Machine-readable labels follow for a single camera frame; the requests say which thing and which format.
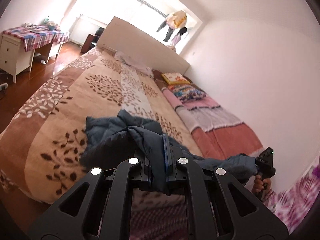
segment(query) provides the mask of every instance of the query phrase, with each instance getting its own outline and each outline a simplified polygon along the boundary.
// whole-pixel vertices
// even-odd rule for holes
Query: white cabinet
[[[35,50],[25,52],[20,39],[3,34],[0,47],[0,68],[13,76],[16,82],[17,75],[23,70],[31,71]]]

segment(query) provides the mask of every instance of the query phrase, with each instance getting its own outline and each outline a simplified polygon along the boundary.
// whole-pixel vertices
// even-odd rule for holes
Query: checkered tablecloth
[[[61,43],[69,41],[69,32],[49,31],[45,26],[38,26],[41,28],[40,33],[33,33],[28,27],[17,27],[3,31],[3,34],[14,36],[21,39],[26,52],[33,49],[38,49],[51,42]]]

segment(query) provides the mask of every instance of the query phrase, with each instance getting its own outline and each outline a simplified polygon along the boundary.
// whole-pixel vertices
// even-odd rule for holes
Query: white headboard
[[[130,23],[114,17],[98,40],[100,48],[122,51],[146,66],[163,73],[184,74],[190,64],[174,51]]]

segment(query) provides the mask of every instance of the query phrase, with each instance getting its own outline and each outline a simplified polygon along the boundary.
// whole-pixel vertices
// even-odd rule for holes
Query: bottle
[[[50,15],[46,19],[44,19],[43,25],[46,25],[49,22],[49,17],[50,17]]]

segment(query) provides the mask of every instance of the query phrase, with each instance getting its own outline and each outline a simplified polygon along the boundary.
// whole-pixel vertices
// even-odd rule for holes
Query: drawer
[[[0,52],[0,68],[8,72],[10,75],[16,75],[17,59],[6,57]]]
[[[17,58],[20,44],[14,44],[13,42],[3,39],[0,48],[0,57]]]

